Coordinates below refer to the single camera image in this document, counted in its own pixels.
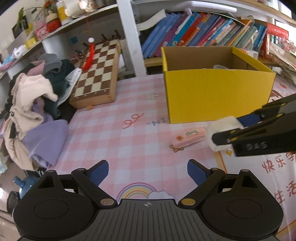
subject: purple book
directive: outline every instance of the purple book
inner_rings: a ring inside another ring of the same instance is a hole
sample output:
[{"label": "purple book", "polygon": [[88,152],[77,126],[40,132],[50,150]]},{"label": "purple book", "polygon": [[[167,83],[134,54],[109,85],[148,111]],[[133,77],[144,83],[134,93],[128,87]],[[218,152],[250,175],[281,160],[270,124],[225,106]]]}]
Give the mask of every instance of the purple book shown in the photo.
[{"label": "purple book", "polygon": [[177,31],[178,27],[184,22],[184,20],[187,18],[188,14],[187,12],[184,12],[178,19],[177,23],[172,27],[172,29],[168,32],[167,36],[164,38],[163,43],[158,47],[158,50],[156,51],[155,56],[160,57],[161,56],[161,47],[167,46],[170,41],[175,37],[175,32]]}]

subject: blue water jug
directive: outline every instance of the blue water jug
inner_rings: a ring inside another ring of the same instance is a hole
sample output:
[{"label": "blue water jug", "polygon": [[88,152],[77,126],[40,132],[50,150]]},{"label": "blue water jug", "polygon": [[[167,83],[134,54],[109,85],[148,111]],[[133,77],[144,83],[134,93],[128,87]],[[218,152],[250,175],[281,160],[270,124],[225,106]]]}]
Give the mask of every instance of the blue water jug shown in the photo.
[{"label": "blue water jug", "polygon": [[13,179],[13,182],[20,186],[20,198],[23,198],[23,196],[29,191],[29,189],[37,182],[38,178],[35,176],[27,176],[24,178],[24,180],[20,179],[18,176],[16,176]]}]

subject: beige garment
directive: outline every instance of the beige garment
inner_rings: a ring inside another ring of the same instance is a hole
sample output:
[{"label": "beige garment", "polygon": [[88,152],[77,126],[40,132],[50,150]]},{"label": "beige garment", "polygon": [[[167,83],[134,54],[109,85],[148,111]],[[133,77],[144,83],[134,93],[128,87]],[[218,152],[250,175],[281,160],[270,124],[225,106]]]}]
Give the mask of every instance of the beige garment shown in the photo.
[{"label": "beige garment", "polygon": [[[21,140],[27,131],[39,126],[43,122],[43,116],[31,111],[33,102],[40,96],[45,96],[52,101],[57,101],[57,95],[53,93],[50,81],[42,75],[27,76],[20,74],[11,91],[13,96],[9,118],[4,124],[5,146],[11,159],[24,170],[34,170],[36,166],[29,159],[28,150]],[[17,137],[10,139],[10,129],[15,123]]]}]

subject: yellow box on shelf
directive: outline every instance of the yellow box on shelf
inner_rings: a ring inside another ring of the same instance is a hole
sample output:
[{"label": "yellow box on shelf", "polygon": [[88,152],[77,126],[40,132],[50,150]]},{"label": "yellow box on shelf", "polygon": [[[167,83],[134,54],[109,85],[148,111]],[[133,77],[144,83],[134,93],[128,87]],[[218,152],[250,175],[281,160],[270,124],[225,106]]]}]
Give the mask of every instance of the yellow box on shelf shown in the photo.
[{"label": "yellow box on shelf", "polygon": [[268,101],[276,74],[235,47],[175,46],[161,51],[171,124],[240,117]]},{"label": "yellow box on shelf", "polygon": [[25,46],[26,46],[26,49],[28,50],[29,48],[31,48],[32,46],[35,45],[35,43],[37,43],[37,38],[36,37],[33,37],[29,40],[27,40],[27,42],[25,43]]}]

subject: table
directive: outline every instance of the table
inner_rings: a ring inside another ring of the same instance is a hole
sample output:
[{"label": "table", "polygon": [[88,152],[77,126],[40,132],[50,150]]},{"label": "table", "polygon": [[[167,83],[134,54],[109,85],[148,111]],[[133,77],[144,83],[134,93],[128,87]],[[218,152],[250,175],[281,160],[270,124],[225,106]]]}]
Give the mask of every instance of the table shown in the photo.
[{"label": "table", "polygon": [[[277,76],[270,101],[293,93],[296,93],[296,88]],[[175,198],[178,202],[196,188],[187,174],[187,162],[191,158],[207,168],[219,167],[228,173],[248,168],[272,194],[282,191],[285,195],[283,202],[279,195],[275,195],[283,209],[288,210],[278,237],[294,241],[296,210],[293,203],[296,195],[291,189],[293,194],[289,197],[285,186],[296,180],[295,157],[284,153],[237,158],[231,148],[212,152],[205,141],[177,153],[170,148],[173,134],[207,125],[207,122],[168,123],[162,74],[121,80],[118,81],[115,102],[95,106],[90,111],[79,109],[76,112],[69,124],[69,136],[53,169],[58,174],[66,174],[79,167],[88,169],[105,159],[110,170],[100,188],[118,201],[121,198]],[[280,168],[278,159],[283,159],[284,168]],[[267,160],[272,161],[274,170],[264,168]]]}]

